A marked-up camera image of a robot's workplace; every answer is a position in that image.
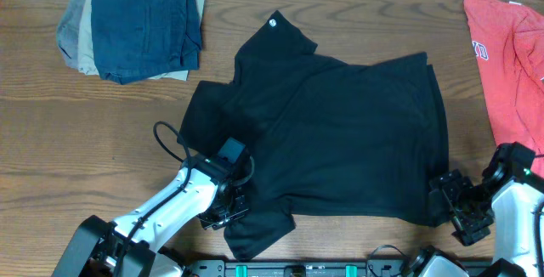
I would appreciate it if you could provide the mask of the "black t-shirt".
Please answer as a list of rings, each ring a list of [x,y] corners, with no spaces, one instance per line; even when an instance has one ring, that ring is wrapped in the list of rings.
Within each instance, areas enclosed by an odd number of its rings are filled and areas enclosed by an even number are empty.
[[[280,12],[240,48],[228,84],[200,82],[180,128],[203,155],[244,144],[254,172],[248,214],[224,231],[247,261],[294,227],[295,215],[378,216],[436,227],[447,218],[430,192],[448,171],[445,107],[424,53],[350,65]]]

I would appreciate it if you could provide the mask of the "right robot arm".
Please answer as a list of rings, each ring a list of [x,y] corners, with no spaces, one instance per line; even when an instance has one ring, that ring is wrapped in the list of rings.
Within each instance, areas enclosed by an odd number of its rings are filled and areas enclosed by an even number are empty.
[[[454,170],[430,182],[452,235],[471,246],[496,227],[495,254],[473,272],[436,247],[422,248],[402,276],[543,276],[543,178],[531,170],[540,156],[521,143],[497,146],[480,184]]]

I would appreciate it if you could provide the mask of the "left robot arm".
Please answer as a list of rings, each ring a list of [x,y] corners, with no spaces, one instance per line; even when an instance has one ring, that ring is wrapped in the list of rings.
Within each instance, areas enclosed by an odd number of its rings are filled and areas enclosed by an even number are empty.
[[[76,229],[54,269],[56,276],[181,276],[184,267],[164,245],[191,219],[221,229],[248,207],[241,187],[254,173],[251,156],[234,161],[200,155],[184,161],[174,180],[147,202],[110,222],[93,215]]]

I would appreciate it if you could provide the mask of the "red t-shirt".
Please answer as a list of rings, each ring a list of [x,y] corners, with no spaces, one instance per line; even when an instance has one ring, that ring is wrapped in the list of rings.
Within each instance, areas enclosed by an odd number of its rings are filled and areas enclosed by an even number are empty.
[[[543,174],[543,15],[521,3],[463,0],[497,144],[519,142]]]

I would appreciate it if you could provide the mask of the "grey folded trousers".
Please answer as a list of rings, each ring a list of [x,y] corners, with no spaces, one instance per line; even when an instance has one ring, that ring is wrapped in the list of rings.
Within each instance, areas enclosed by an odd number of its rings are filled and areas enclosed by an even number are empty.
[[[56,28],[56,42],[65,64],[77,68],[79,25],[86,0],[69,0]]]

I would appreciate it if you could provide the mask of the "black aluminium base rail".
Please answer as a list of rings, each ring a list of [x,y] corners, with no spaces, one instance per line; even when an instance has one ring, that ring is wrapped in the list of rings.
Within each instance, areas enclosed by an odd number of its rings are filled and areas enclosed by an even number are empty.
[[[400,276],[403,261],[373,259],[362,262],[225,262],[200,260],[185,268],[187,277],[366,277]]]

